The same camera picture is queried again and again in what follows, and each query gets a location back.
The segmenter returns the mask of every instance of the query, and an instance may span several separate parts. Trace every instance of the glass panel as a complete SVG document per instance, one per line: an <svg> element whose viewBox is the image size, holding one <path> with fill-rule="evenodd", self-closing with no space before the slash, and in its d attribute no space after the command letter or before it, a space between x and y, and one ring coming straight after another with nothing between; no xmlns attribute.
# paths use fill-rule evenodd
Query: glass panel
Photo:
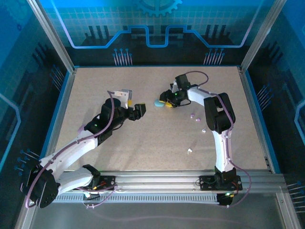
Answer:
<svg viewBox="0 0 305 229"><path fill-rule="evenodd" d="M0 6L0 228L11 229L23 168L41 155L67 71L25 0Z"/></svg>
<svg viewBox="0 0 305 229"><path fill-rule="evenodd" d="M236 65L273 0L41 3L75 65Z"/></svg>
<svg viewBox="0 0 305 229"><path fill-rule="evenodd" d="M305 177L305 2L288 0L249 67L264 121L287 184ZM300 185L290 188L304 211ZM305 215L300 212L302 222Z"/></svg>

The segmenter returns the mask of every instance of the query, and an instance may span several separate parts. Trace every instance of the beige tabletop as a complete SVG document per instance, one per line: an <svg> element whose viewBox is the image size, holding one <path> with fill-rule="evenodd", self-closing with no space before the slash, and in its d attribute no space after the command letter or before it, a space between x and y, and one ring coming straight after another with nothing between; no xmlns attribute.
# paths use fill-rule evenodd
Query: beige tabletop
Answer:
<svg viewBox="0 0 305 229"><path fill-rule="evenodd" d="M246 169L265 169L266 164L253 119L236 67L118 67L77 70L63 120L57 149L77 136L77 130L101 111L107 90L130 89L133 106L146 103L146 114L126 120L103 144L85 154L70 169L91 164L98 170L187 170L213 169L215 142L205 122L204 108L192 103L179 108L156 107L155 99L169 89L174 78L188 71L206 72L205 90L226 92L235 112L232 132L234 162ZM199 84L205 76L188 75Z"/></svg>

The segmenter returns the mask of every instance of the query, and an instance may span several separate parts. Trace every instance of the blue edge trim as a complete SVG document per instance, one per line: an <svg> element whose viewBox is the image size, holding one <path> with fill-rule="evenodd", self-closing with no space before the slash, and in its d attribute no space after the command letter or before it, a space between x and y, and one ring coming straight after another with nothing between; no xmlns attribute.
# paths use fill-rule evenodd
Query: blue edge trim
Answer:
<svg viewBox="0 0 305 229"><path fill-rule="evenodd" d="M280 167L278 165L278 162L277 162L277 159L276 159L276 156L275 156L275 151L273 149L271 139L270 139L270 136L268 134L267 127L266 127L266 124L265 124L265 121L264 121L264 118L263 118L263 114L262 114L262 112L259 108L258 100L256 98L256 94L255 94L255 91L254 91L254 87L253 87L249 72L246 71L245 75L246 75L247 81L249 83L249 87L250 87L251 94L252 94L252 97L253 97L253 100L254 100L254 104L255 104L255 107L257 109L258 118L259 118L259 121L261 122L261 125L262 125L262 128L263 128L263 133L264 133L264 136L266 138L267 146L268 146L268 149L269 149L269 154L270 154L272 164L273 164L273 167L274 167L274 172L275 173L281 173ZM58 101L57 101L57 104L56 104L56 107L55 107L55 110L54 110L54 113L53 113L53 117L52 117L52 120L51 120L51 123L50 123L50 127L48 129L46 140L43 144L43 148L42 148L42 151L41 151L40 158L43 158L46 155L48 144L49 144L49 141L50 141L50 138L51 138L52 131L54 129L55 120L56 120L57 115L58 115L59 107L61 105L61 101L62 101L62 98L63 98L63 93L64 93L65 88L67 86L69 76L70 76L70 74L69 74L69 72L67 72L67 74L65 76L65 80L64 80L63 85L62 85L61 93L59 95L59 98L58 98Z"/></svg>
<svg viewBox="0 0 305 229"><path fill-rule="evenodd" d="M248 70L246 71L245 75L246 75L247 81L249 83L251 94L252 94L252 97L253 97L253 100L254 100L254 103L255 103L255 107L256 107L256 110L257 110L257 113L258 113L259 121L262 124L263 133L264 133L264 136L266 138L266 142L267 142L268 149L269 149L269 154L270 154L270 157L271 157L271 160L272 160L271 163L273 164L273 167L274 167L274 172L275 173L281 173L280 167L279 167L277 159L276 159L275 151L273 149L271 139L270 139L270 136L268 134L266 123L265 123L264 118L263 118L263 113L262 113L262 111L259 107L259 103L258 103L258 100L256 98L256 94L255 94L254 87L253 87L253 84L252 84L252 81L251 81Z"/></svg>
<svg viewBox="0 0 305 229"><path fill-rule="evenodd" d="M67 72L66 76L65 76L65 79L63 81L62 87L61 87L61 92L59 94L59 97L58 97L58 100L57 100L57 103L56 103L56 107L55 107L55 110L54 110L54 113L53 113L53 117L51 119L51 123L50 123L49 129L48 129L48 132L47 132L47 136L46 136L46 140L44 141L44 144L43 144L43 147L42 147L40 159L45 157L45 155L47 153L47 148L48 148L48 145L49 145L49 142L50 142L50 139L51 139L52 131L54 129L55 121L56 121L56 118L57 118L57 115L58 115L58 112L59 112L59 107L60 107L61 102L62 102L63 94L65 92L69 76L70 76L70 73Z"/></svg>

